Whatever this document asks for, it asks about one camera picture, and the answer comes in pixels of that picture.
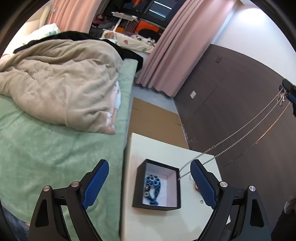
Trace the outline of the white pillow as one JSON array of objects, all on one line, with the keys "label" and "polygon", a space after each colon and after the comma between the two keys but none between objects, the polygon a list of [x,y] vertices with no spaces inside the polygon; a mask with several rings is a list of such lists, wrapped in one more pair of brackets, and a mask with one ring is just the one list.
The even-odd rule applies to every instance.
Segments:
[{"label": "white pillow", "polygon": [[35,30],[34,32],[30,33],[29,35],[25,36],[23,42],[27,44],[32,40],[40,40],[45,37],[59,34],[60,32],[60,29],[57,27],[55,23],[44,25],[39,29]]}]

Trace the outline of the flat brown cardboard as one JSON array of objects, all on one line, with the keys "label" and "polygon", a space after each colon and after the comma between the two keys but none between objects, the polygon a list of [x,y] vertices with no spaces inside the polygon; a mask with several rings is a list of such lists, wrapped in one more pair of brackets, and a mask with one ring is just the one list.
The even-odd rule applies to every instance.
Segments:
[{"label": "flat brown cardboard", "polygon": [[128,135],[132,133],[189,148],[179,116],[139,98],[132,103]]}]

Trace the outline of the black jewelry box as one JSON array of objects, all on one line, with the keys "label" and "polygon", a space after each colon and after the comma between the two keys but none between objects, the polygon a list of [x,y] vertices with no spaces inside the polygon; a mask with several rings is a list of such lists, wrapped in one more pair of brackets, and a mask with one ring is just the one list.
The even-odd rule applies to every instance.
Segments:
[{"label": "black jewelry box", "polygon": [[137,168],[132,206],[170,211],[181,208],[179,169],[150,159]]}]

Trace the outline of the pink left curtain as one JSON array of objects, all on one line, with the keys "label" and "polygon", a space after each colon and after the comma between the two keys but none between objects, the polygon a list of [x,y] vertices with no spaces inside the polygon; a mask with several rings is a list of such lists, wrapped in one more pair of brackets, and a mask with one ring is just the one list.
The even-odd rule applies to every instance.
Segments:
[{"label": "pink left curtain", "polygon": [[61,32],[88,33],[100,3],[99,0],[53,1],[48,24],[56,24]]}]

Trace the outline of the pink curtain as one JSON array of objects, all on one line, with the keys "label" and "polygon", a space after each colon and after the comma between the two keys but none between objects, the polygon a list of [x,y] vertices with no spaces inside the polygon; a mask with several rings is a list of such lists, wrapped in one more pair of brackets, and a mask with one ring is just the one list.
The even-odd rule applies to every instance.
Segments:
[{"label": "pink curtain", "polygon": [[88,33],[100,3],[99,0],[53,1],[48,24],[56,24],[61,32]]},{"label": "pink curtain", "polygon": [[174,97],[235,6],[235,1],[185,1],[158,40],[136,83]]}]

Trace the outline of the pink right curtain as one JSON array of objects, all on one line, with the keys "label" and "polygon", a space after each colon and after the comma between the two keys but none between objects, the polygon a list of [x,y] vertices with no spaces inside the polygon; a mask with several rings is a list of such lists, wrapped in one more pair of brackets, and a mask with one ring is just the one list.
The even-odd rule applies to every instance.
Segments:
[{"label": "pink right curtain", "polygon": [[174,97],[235,6],[235,1],[185,1],[158,40],[136,83]]}]

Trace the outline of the green bed sheet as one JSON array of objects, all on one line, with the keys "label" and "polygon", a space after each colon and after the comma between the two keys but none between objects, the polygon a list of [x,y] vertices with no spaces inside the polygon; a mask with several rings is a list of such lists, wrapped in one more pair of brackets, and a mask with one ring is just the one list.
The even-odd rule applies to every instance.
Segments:
[{"label": "green bed sheet", "polygon": [[1,96],[1,203],[29,223],[44,186],[67,187],[102,159],[109,174],[87,213],[103,240],[119,240],[123,152],[130,94],[137,68],[126,59],[119,72],[121,105],[115,134],[85,133],[38,120]]}]

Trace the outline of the beige comforter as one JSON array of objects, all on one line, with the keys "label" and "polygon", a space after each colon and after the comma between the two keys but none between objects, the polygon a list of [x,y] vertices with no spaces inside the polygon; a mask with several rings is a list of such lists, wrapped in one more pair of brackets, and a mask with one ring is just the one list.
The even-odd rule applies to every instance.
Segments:
[{"label": "beige comforter", "polygon": [[104,41],[48,40],[1,58],[1,94],[42,121],[113,134],[122,64]]}]

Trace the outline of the white wall socket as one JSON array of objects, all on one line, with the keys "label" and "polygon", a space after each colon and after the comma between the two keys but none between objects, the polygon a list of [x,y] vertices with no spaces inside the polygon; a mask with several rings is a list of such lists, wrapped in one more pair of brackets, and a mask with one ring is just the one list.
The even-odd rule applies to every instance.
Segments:
[{"label": "white wall socket", "polygon": [[196,92],[192,91],[192,93],[190,94],[191,99],[193,99],[196,95]]}]

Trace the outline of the patterned bedding at window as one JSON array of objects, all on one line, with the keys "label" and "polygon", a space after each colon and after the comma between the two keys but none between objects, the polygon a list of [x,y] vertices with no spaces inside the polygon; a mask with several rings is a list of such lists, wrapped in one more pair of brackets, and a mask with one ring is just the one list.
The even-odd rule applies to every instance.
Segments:
[{"label": "patterned bedding at window", "polygon": [[147,54],[150,54],[153,51],[156,44],[155,40],[152,40],[151,38],[147,39],[140,35],[132,35],[130,37],[110,30],[105,30],[100,39],[107,39],[122,48]]}]

